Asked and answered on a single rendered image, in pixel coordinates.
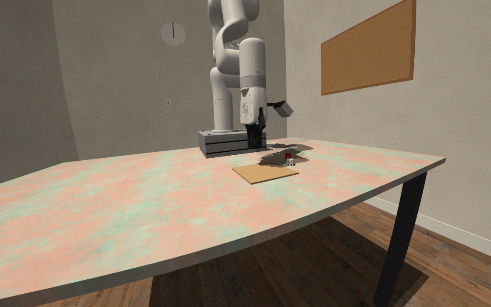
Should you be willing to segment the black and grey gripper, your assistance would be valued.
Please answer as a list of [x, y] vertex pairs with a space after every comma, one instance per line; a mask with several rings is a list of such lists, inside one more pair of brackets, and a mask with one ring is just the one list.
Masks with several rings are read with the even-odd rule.
[[[248, 148], [262, 147], [262, 130], [267, 122], [266, 88], [247, 86], [240, 89], [240, 123], [247, 128]], [[257, 121], [257, 122], [255, 122]]]

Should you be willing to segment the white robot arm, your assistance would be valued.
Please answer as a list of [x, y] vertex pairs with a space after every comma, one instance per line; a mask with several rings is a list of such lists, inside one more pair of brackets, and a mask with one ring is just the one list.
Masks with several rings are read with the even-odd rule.
[[213, 59], [217, 64], [210, 72], [215, 124], [212, 132], [236, 132], [228, 88], [266, 88], [266, 51], [264, 42], [258, 38], [247, 38], [240, 44], [231, 41], [247, 34], [248, 22], [257, 19], [260, 4], [258, 0], [208, 0], [207, 10], [213, 33]]

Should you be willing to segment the tan flat mat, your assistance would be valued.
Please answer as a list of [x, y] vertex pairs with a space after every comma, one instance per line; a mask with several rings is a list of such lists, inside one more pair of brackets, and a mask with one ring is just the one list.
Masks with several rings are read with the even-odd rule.
[[299, 172], [274, 162], [263, 162], [255, 165], [245, 165], [232, 168], [234, 172], [243, 177], [249, 184], [267, 182], [270, 180], [280, 179], [298, 174]]

